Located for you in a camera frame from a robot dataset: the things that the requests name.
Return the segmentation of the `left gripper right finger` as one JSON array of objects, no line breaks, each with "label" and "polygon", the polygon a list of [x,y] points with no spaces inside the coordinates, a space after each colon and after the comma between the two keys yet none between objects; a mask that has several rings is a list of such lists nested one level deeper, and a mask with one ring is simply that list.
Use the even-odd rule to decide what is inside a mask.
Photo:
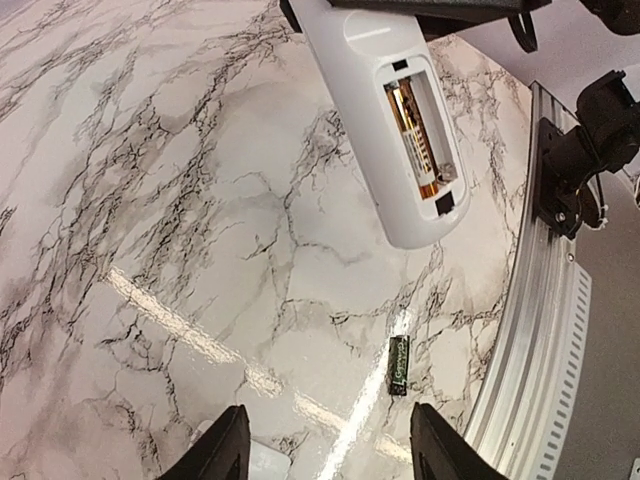
[{"label": "left gripper right finger", "polygon": [[410,428],[416,480],[507,480],[428,403],[415,403]]}]

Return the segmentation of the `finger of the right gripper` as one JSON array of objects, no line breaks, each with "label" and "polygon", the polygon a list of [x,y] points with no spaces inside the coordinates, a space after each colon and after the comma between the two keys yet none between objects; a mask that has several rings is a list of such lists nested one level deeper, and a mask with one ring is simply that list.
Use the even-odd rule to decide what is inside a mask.
[{"label": "finger of the right gripper", "polygon": [[550,4],[549,0],[330,0],[333,7],[462,21],[479,25]]}]

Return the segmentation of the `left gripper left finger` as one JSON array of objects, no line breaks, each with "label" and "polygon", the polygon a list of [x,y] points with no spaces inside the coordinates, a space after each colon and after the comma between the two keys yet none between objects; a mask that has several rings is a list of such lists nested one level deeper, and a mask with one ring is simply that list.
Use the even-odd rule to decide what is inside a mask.
[{"label": "left gripper left finger", "polygon": [[160,480],[247,480],[250,425],[244,405],[228,407]]}]

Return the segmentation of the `white battery cover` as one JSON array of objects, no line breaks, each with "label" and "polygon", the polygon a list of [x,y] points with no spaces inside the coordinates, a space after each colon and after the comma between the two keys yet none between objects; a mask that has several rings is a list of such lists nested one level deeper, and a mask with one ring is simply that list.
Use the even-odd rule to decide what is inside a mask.
[{"label": "white battery cover", "polygon": [[[194,445],[213,423],[214,421],[205,421],[198,426],[192,436],[190,447]],[[290,465],[291,461],[287,455],[252,440],[250,436],[248,479],[286,479]]]}]

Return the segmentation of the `white remote control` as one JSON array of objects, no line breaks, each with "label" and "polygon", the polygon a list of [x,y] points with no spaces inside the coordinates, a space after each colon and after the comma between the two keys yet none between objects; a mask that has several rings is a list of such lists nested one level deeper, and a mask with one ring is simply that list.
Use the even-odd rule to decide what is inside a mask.
[{"label": "white remote control", "polygon": [[[461,222],[470,188],[453,122],[419,23],[401,14],[283,1],[307,40],[391,245],[434,244]],[[384,85],[410,77],[438,168],[439,193],[422,200]]]}]

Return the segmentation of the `black green AAA battery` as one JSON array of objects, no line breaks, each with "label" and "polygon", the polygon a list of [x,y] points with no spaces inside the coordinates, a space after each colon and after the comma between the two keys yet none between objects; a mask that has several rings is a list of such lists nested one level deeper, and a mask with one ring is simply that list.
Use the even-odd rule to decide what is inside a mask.
[{"label": "black green AAA battery", "polygon": [[406,396],[409,372],[410,337],[394,336],[390,339],[388,383],[392,396]]}]

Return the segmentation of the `gold AAA battery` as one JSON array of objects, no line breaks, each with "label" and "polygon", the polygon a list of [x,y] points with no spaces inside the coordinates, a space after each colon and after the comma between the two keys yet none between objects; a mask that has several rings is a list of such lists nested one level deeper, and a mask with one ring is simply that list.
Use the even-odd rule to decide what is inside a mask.
[{"label": "gold AAA battery", "polygon": [[422,200],[439,193],[438,168],[414,94],[411,78],[384,85]]}]

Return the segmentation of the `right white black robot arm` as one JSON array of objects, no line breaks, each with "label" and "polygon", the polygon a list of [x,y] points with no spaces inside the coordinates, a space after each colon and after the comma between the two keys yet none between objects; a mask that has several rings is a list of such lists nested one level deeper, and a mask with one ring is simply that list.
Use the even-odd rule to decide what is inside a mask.
[{"label": "right white black robot arm", "polygon": [[[424,33],[444,36],[506,19],[520,47],[537,50],[531,12],[546,1],[333,1],[339,8],[407,15]],[[579,125],[543,155],[548,196],[576,196],[595,175],[615,173],[639,151],[639,102],[624,83],[623,71],[611,71],[578,96]]]}]

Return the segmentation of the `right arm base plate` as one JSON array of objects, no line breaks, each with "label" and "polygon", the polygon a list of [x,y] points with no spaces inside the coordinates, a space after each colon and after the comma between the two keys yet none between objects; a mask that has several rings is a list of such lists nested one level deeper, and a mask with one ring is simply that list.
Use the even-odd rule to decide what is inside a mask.
[{"label": "right arm base plate", "polygon": [[534,216],[554,235],[574,240],[583,224],[598,219],[594,195],[576,169],[578,161],[586,159],[578,128],[565,134],[543,117],[537,124],[535,146]]}]

